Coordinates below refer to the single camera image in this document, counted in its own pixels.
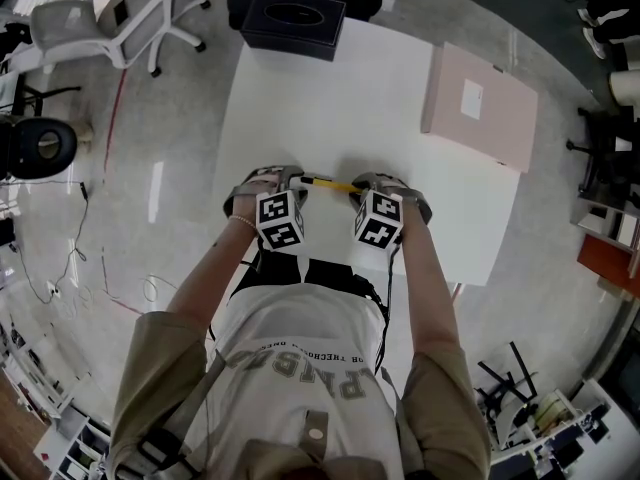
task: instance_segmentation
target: pink box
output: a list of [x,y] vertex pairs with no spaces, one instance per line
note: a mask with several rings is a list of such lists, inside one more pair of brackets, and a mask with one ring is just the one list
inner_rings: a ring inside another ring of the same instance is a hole
[[491,63],[450,43],[434,48],[423,133],[527,172],[537,109],[538,94]]

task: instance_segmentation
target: glove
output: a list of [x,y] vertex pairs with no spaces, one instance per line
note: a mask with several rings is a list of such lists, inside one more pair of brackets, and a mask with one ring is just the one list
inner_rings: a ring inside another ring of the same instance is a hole
[[431,207],[428,205],[422,192],[409,188],[404,181],[395,176],[384,173],[365,172],[353,180],[351,184],[356,188],[362,189],[361,194],[349,194],[349,199],[356,212],[360,210],[360,206],[367,196],[367,192],[369,190],[375,190],[385,195],[398,194],[402,196],[403,201],[417,205],[425,225],[429,224],[433,216]]
[[302,176],[304,171],[297,165],[271,165],[260,167],[247,176],[242,184],[233,188],[222,208],[227,217],[233,213],[233,199],[236,196],[257,196],[263,192],[275,194],[292,190],[298,204],[302,208],[307,200],[308,190],[304,188],[289,189],[289,182],[294,176]]

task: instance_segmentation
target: beige sleeve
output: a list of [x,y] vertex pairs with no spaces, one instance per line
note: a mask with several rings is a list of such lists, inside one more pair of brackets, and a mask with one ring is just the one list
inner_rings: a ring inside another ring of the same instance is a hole
[[116,400],[107,476],[135,449],[152,425],[182,402],[206,368],[205,336],[173,313],[136,321]]
[[439,480],[487,478],[489,435],[462,349],[440,345],[416,354],[402,405],[425,469]]

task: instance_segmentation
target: red cable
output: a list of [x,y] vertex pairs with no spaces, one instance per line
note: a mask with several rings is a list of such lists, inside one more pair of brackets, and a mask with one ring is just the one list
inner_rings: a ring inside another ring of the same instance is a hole
[[124,78],[127,74],[127,70],[122,70],[122,76],[120,77],[120,83],[118,84],[118,92],[116,93],[116,101],[113,103],[113,110],[111,111],[111,123],[109,123],[109,135],[107,135],[107,150],[104,154],[104,173],[107,173],[107,161],[109,160],[109,151],[111,149],[111,138],[113,137],[113,126],[116,122],[116,114],[118,113],[118,105],[120,103],[120,95],[122,94],[122,86],[124,85]]

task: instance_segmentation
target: white label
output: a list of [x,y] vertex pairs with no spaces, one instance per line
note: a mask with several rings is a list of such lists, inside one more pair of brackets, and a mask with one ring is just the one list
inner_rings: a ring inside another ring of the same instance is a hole
[[396,3],[396,0],[382,0],[382,10],[385,12],[393,11],[393,4]]
[[462,90],[462,105],[460,112],[464,115],[480,119],[480,107],[482,106],[482,86],[471,80],[465,79]]
[[628,140],[621,139],[620,137],[616,137],[616,151],[631,151],[633,149],[633,144]]

